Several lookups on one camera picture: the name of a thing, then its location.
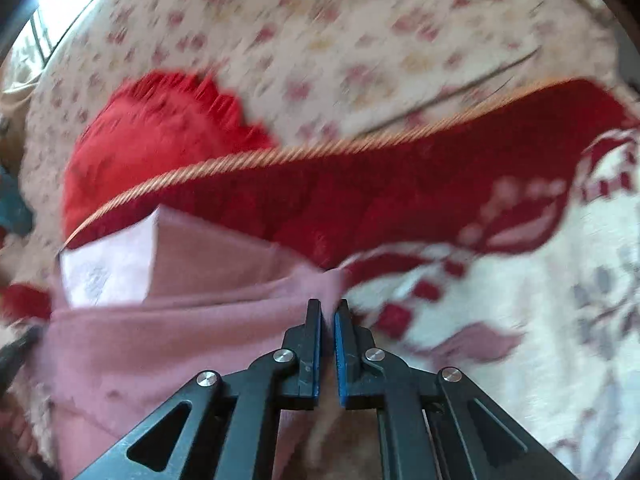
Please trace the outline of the mauve pink garment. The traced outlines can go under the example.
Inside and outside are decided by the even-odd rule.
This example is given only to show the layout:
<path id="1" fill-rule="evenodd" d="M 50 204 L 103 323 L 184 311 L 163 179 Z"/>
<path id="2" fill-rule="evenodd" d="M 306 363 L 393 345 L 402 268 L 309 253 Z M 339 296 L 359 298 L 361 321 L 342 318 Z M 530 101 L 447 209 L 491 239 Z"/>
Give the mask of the mauve pink garment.
<path id="1" fill-rule="evenodd" d="M 202 370 L 230 374 L 276 350 L 345 275 L 167 207 L 62 252 L 35 375 L 52 403 L 58 466 L 80 474 Z"/>

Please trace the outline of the red and white floral blanket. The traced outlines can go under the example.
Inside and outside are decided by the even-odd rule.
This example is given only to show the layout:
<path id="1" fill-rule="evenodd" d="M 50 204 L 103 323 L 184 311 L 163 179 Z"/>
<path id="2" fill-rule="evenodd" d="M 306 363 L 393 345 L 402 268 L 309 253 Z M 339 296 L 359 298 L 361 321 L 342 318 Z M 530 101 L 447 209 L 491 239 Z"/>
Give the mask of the red and white floral blanket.
<path id="1" fill-rule="evenodd" d="M 1 474 L 67 479 L 35 375 L 58 259 L 167 207 L 345 275 L 321 308 L 320 396 L 280 417 L 269 479 L 385 479 L 373 410 L 342 407 L 334 313 L 417 370 L 457 367 L 570 479 L 639 474 L 639 121 L 593 82 L 524 91 L 437 127 L 230 154 L 101 206 L 52 283 L 2 290 L 44 409 L 1 401 Z"/>

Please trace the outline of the teal plastic bag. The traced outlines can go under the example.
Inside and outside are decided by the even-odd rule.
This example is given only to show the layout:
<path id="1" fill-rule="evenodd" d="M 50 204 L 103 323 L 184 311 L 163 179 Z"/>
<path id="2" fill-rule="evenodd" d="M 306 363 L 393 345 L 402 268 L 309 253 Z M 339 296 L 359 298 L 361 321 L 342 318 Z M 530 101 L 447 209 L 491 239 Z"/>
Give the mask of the teal plastic bag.
<path id="1" fill-rule="evenodd" d="M 9 234 L 26 237 L 34 228 L 34 214 L 27 206 L 17 180 L 0 167 L 0 224 Z"/>

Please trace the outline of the red frilled pillow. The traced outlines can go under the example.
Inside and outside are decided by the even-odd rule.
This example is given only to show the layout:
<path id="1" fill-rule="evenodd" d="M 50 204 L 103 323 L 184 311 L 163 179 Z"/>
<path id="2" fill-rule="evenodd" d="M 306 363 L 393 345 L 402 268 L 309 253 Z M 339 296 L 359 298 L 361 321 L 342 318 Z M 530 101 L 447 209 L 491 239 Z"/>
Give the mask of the red frilled pillow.
<path id="1" fill-rule="evenodd" d="M 63 233 L 70 236 L 119 194 L 168 171 L 276 145 L 213 77 L 153 70 L 122 84 L 77 140 L 64 172 Z"/>

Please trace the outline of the beige floral bed sheet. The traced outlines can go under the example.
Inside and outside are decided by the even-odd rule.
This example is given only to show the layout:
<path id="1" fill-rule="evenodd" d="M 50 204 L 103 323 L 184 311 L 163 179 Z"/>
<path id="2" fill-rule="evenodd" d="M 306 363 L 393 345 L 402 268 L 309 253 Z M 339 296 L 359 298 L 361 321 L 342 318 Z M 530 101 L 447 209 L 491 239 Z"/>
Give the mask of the beige floral bed sheet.
<path id="1" fill-rule="evenodd" d="M 21 188 L 36 225 L 17 280 L 47 281 L 72 148 L 122 82 L 151 70 L 215 77 L 294 145 L 432 122 L 538 80 L 622 86 L 600 0 L 94 0 L 30 103 Z"/>

